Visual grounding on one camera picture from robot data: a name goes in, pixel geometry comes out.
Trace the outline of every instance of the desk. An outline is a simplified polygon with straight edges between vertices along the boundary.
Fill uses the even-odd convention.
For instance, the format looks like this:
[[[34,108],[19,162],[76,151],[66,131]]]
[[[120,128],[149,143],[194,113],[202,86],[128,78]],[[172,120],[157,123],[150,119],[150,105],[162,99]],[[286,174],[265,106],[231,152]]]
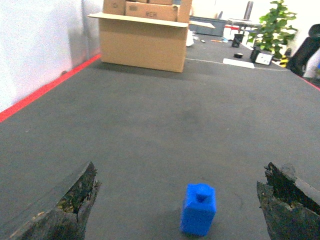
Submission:
[[[0,223],[88,160],[102,182],[86,240],[183,240],[187,183],[215,187],[206,239],[269,239],[256,182],[290,162],[320,189],[320,92],[250,50],[199,36],[183,73],[100,60],[0,123]]]
[[[246,20],[246,19],[233,19],[229,18],[226,22],[227,25],[237,25],[239,26],[239,33],[241,31],[241,28],[244,28],[244,30],[249,27],[249,28],[261,28],[261,23],[259,22],[253,22],[251,20]]]

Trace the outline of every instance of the cardboard box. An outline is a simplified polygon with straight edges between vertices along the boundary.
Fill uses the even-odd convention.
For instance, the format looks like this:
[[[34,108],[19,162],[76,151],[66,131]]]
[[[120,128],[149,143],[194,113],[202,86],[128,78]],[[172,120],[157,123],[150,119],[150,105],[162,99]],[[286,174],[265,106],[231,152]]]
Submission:
[[[172,5],[174,0],[149,0],[150,4]]]
[[[125,15],[126,0],[105,0],[102,12],[104,14]]]
[[[127,1],[125,15],[130,17],[177,21],[178,7],[175,5],[158,5]]]
[[[177,19],[183,22],[90,14],[88,17],[99,19],[101,61],[181,73],[192,0],[181,2]]]

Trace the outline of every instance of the potted plant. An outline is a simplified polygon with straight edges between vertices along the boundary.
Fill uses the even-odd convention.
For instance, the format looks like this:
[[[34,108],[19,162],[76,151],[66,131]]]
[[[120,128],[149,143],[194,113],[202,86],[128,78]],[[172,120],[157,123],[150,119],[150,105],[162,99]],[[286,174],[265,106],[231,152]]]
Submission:
[[[276,4],[276,8],[271,8],[270,12],[259,18],[261,29],[256,34],[251,32],[248,37],[248,42],[253,43],[255,39],[255,46],[262,50],[272,52],[278,59],[282,57],[280,50],[283,45],[288,45],[288,41],[294,39],[296,28],[288,24],[288,21],[295,20],[296,13],[288,11],[284,0],[275,0],[270,2]]]

